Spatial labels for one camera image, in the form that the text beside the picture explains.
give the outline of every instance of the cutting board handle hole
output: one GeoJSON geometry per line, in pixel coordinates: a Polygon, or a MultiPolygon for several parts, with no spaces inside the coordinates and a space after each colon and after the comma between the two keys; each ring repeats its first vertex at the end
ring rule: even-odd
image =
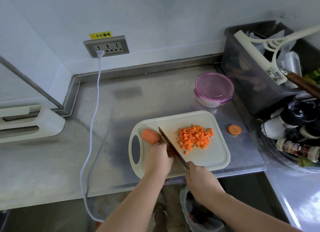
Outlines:
{"type": "Polygon", "coordinates": [[[140,160],[140,142],[137,135],[135,135],[132,139],[131,150],[134,163],[138,164],[140,160]]]}

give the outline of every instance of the leg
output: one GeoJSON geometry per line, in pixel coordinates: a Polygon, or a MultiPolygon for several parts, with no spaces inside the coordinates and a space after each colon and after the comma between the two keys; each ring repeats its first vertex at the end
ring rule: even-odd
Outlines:
{"type": "Polygon", "coordinates": [[[167,231],[167,222],[166,222],[166,203],[165,203],[165,196],[161,191],[157,202],[154,206],[154,213],[153,218],[155,220],[155,227],[153,232],[168,232],[167,231]]]}

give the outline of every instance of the garbage bag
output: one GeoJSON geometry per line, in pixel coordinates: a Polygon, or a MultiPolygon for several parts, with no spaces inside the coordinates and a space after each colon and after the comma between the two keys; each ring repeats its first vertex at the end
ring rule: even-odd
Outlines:
{"type": "Polygon", "coordinates": [[[180,191],[180,204],[192,232],[218,232],[224,227],[219,217],[193,198],[188,186],[180,191]]]}

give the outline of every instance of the white power cord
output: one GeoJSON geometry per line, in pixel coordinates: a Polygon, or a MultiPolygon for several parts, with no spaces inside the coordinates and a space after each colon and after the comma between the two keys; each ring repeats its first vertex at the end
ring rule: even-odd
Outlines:
{"type": "Polygon", "coordinates": [[[98,80],[97,80],[97,105],[96,105],[96,109],[94,111],[94,114],[92,116],[92,120],[91,120],[91,125],[90,125],[90,144],[89,144],[89,153],[88,153],[88,157],[86,159],[86,161],[84,162],[83,166],[82,166],[82,169],[80,171],[80,186],[81,186],[81,191],[82,191],[82,196],[83,196],[83,199],[84,199],[84,205],[85,205],[85,208],[89,214],[89,216],[94,220],[94,221],[98,221],[98,222],[103,222],[103,220],[101,219],[98,219],[98,218],[95,218],[92,213],[90,212],[89,208],[88,208],[88,204],[87,204],[87,197],[86,197],[86,193],[83,189],[83,184],[82,184],[82,173],[83,173],[83,170],[85,169],[86,167],[86,164],[90,158],[90,155],[91,155],[91,150],[92,150],[92,127],[93,127],[93,124],[94,124],[94,117],[96,116],[96,113],[97,113],[97,110],[98,110],[98,105],[99,105],[99,80],[100,80],[100,74],[101,74],[101,67],[100,67],[100,60],[101,58],[103,57],[104,55],[104,51],[97,51],[97,56],[98,56],[98,61],[99,61],[99,74],[98,74],[98,80]]]}

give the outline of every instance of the gray plastic bin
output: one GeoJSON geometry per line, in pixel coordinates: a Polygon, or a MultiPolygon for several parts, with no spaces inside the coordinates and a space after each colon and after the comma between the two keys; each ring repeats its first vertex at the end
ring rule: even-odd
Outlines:
{"type": "MultiPolygon", "coordinates": [[[[285,36],[293,33],[282,23],[271,33],[270,30],[274,23],[275,21],[264,21],[234,26],[227,28],[224,32],[226,44],[221,68],[226,76],[232,80],[237,93],[253,114],[259,113],[288,96],[305,92],[299,88],[290,89],[284,85],[277,85],[233,36],[239,30],[244,33],[247,31],[256,32],[265,37],[281,30],[285,30],[285,36]]],[[[307,41],[297,40],[292,50],[300,57],[303,75],[320,66],[319,50],[307,41]]]]}

